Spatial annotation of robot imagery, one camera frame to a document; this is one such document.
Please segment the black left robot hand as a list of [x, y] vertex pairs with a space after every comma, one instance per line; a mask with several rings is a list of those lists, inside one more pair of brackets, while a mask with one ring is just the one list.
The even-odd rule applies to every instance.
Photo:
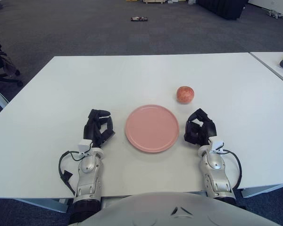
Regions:
[[92, 147], [101, 146], [115, 134], [109, 111], [92, 109], [83, 130], [83, 139], [92, 141]]

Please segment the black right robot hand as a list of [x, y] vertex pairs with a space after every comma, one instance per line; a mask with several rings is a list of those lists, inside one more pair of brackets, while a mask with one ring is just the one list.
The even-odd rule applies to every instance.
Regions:
[[208, 115], [199, 108], [187, 120], [184, 140], [194, 145], [209, 145], [209, 138], [217, 136], [216, 126]]

